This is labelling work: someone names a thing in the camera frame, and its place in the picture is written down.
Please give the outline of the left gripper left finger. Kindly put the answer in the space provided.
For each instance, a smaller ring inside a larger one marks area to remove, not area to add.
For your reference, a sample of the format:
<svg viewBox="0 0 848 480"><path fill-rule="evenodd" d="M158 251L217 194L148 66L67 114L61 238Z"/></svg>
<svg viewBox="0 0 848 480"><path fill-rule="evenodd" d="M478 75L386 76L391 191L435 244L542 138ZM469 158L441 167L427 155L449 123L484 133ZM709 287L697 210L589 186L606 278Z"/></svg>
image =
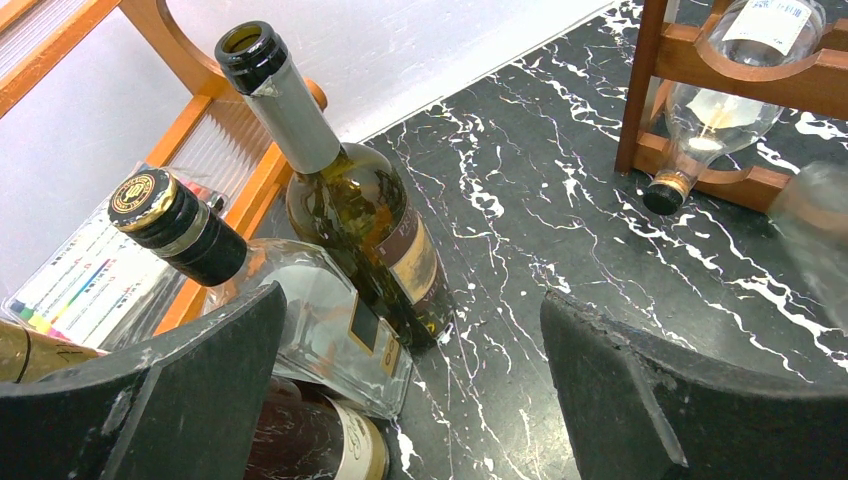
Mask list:
<svg viewBox="0 0 848 480"><path fill-rule="evenodd" d="M1 387L5 479L239 479L279 345L271 283L126 349Z"/></svg>

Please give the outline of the dark wine bottle silver cap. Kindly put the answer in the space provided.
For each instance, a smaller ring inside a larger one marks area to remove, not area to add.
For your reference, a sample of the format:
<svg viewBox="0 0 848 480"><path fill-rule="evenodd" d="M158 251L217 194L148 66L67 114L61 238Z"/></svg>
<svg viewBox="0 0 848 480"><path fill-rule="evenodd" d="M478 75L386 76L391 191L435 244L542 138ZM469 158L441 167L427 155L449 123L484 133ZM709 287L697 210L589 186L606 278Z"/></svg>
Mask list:
<svg viewBox="0 0 848 480"><path fill-rule="evenodd" d="M395 167L377 150L339 139L268 23L232 28L214 56L293 171L285 202L297 236L331 254L403 344L433 346L453 319L452 298Z"/></svg>

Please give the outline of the clear glass bottle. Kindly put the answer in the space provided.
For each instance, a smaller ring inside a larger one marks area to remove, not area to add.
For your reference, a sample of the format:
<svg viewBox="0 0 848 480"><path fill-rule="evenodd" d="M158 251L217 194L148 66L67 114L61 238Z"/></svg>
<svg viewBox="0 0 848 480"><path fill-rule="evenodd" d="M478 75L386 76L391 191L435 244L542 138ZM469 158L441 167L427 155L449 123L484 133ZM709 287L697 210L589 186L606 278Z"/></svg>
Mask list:
<svg viewBox="0 0 848 480"><path fill-rule="evenodd" d="M829 321L847 329L847 166L815 161L792 176L767 212Z"/></svg>

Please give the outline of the clear liquor bottle dark label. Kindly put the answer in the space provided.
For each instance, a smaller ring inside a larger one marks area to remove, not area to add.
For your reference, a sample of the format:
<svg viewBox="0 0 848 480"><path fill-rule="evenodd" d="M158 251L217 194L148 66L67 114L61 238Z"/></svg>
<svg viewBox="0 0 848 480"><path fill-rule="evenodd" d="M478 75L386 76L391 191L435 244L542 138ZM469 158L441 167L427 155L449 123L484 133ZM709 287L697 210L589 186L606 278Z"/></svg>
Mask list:
<svg viewBox="0 0 848 480"><path fill-rule="evenodd" d="M278 283L285 305L275 374L322 385L374 417L400 414L411 355L324 248L291 239L247 240L164 169L124 180L108 215L139 246L203 286L206 313Z"/></svg>

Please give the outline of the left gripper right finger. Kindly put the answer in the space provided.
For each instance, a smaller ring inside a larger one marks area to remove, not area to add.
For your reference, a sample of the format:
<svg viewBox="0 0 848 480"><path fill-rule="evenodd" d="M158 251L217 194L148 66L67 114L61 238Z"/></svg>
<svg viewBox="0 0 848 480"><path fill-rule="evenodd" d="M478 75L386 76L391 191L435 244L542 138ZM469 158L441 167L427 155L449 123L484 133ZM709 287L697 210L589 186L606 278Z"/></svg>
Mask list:
<svg viewBox="0 0 848 480"><path fill-rule="evenodd" d="M742 368L551 290L543 343L584 479L843 479L847 388Z"/></svg>

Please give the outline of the red wine bottle gold cap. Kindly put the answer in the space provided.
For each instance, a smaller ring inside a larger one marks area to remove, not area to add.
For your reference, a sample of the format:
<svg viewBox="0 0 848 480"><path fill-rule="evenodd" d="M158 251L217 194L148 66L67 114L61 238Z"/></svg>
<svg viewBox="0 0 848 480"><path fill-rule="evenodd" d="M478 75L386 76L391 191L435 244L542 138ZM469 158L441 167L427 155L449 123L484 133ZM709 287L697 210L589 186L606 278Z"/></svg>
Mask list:
<svg viewBox="0 0 848 480"><path fill-rule="evenodd" d="M108 354L3 322L1 387L33 383ZM381 479L387 464L385 443L370 420L270 375L242 479Z"/></svg>

